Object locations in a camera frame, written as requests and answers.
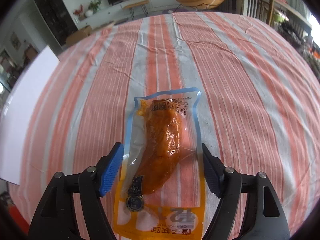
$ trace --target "metal screw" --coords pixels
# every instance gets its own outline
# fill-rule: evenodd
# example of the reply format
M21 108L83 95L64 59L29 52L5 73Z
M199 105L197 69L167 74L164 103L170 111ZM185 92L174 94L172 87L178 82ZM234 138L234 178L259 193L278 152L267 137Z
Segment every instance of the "metal screw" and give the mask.
M63 173L62 173L61 171L58 171L58 172L56 172L56 173L54 174L54 177L58 179L58 178L61 178L62 175L63 175Z
M235 169L232 168L232 167L226 167L226 172L227 173L233 173L233 172L235 172Z
M90 167L87 168L87 172L92 173L92 172L95 172L95 171L96 171L96 167L95 166L90 166Z
M259 171L258 175L259 175L260 178L263 178L263 179L267 177L267 175L262 171Z

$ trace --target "striped tablecloth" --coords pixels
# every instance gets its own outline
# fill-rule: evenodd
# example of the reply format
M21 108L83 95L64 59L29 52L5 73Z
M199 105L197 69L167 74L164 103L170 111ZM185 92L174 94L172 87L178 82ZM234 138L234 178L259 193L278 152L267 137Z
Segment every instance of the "striped tablecloth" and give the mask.
M265 171L291 233L320 195L320 86L306 62L259 20L177 13L104 29L60 55L31 118L20 186L30 222L52 175L78 173L123 142L134 96L198 87L202 141L226 166ZM114 192L102 202L112 222ZM218 200L207 189L205 229ZM245 200L232 236L239 233ZM88 238L76 195L78 224Z

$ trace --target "dark cabinet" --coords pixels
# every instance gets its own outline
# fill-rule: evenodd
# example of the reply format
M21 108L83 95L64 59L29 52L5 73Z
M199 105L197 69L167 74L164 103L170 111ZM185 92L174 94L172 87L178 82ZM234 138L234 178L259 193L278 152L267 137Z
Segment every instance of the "dark cabinet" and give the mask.
M53 35L62 46L66 38L78 29L62 0L35 0Z

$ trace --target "white tv cabinet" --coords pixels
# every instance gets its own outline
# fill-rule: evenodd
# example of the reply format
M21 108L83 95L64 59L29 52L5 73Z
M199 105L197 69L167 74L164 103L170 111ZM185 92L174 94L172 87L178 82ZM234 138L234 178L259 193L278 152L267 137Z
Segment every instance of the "white tv cabinet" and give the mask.
M101 9L89 18L86 18L76 24L78 29L81 29L87 25L90 25L93 29L100 27L101 25L113 21L120 20L125 17L130 18L130 12L128 9L122 8L128 4L137 3L143 0L126 0L116 5ZM149 0L149 4L146 4L148 12L161 11L178 6L179 3L176 0ZM134 15L143 14L140 7L134 8Z

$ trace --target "transparent plastic packaging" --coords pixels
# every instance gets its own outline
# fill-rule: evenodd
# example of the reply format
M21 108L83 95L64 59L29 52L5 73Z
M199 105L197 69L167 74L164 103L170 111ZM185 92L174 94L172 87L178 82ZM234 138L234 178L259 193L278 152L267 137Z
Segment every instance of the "transparent plastic packaging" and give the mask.
M197 88L186 88L134 98L115 199L114 230L121 236L201 238L205 193L196 114L200 97Z

